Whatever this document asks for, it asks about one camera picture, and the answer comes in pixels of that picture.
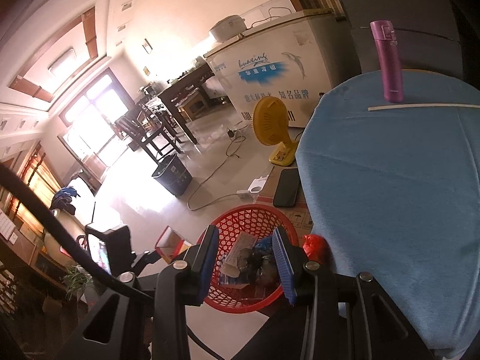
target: bottle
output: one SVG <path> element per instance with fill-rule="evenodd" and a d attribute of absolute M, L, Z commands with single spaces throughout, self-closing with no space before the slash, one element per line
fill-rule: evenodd
<path fill-rule="evenodd" d="M 390 103 L 403 100 L 402 66 L 397 50 L 397 37 L 389 20 L 376 20 L 370 23 L 371 32 L 377 47 L 378 60 L 382 71 L 383 97 Z"/>

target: freezer lid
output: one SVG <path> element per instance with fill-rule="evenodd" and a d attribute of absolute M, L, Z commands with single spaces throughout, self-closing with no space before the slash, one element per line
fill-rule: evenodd
<path fill-rule="evenodd" d="M 225 48 L 243 40 L 249 38 L 252 35 L 256 35 L 261 31 L 267 30 L 272 27 L 276 27 L 290 21 L 303 19 L 305 17 L 312 17 L 312 16 L 321 16 L 321 15 L 332 15 L 333 10 L 330 8 L 322 8 L 322 9 L 304 9 L 302 11 L 294 12 L 291 15 L 286 15 L 279 17 L 277 19 L 273 19 L 272 21 L 268 21 L 264 24 L 260 24 L 259 26 L 253 27 L 249 30 L 242 32 L 240 35 L 234 36 L 233 38 L 227 40 L 226 42 L 222 43 L 221 45 L 215 47 L 214 49 L 210 50 L 206 54 L 203 55 L 204 58 L 208 58 L 217 52 L 224 50 Z"/>

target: black trash can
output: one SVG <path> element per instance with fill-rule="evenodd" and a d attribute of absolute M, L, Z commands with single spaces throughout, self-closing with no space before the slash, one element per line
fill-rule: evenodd
<path fill-rule="evenodd" d="M 191 182 L 190 172 L 176 154 L 162 159 L 152 177 L 175 196 L 183 195 Z"/>

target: curtain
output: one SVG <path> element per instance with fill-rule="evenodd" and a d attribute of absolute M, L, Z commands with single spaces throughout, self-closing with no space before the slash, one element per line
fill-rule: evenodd
<path fill-rule="evenodd" d="M 37 145 L 33 154 L 30 156 L 30 159 L 22 171 L 21 179 L 47 208 L 50 207 L 53 195 L 61 188 L 45 163 L 45 153 L 42 151 L 40 145 Z M 14 217 L 17 216 L 20 218 L 37 235 L 42 236 L 43 226 L 15 197 L 10 201 L 9 212 L 13 212 Z"/>

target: red plastic basket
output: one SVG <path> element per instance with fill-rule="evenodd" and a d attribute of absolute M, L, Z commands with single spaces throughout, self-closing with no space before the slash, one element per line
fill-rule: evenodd
<path fill-rule="evenodd" d="M 218 254 L 205 302 L 214 309 L 240 314 L 260 310 L 278 299 L 283 293 L 281 286 L 278 286 L 272 294 L 263 300 L 240 299 L 240 290 L 219 286 L 220 258 L 230 251 L 237 239 L 237 235 L 241 231 L 256 235 L 258 239 L 262 239 L 273 234 L 275 227 L 282 226 L 285 228 L 290 242 L 293 245 L 298 245 L 298 236 L 291 221 L 274 207 L 261 204 L 246 204 L 219 216 L 212 222 L 212 225 L 217 226 L 219 229 Z"/>

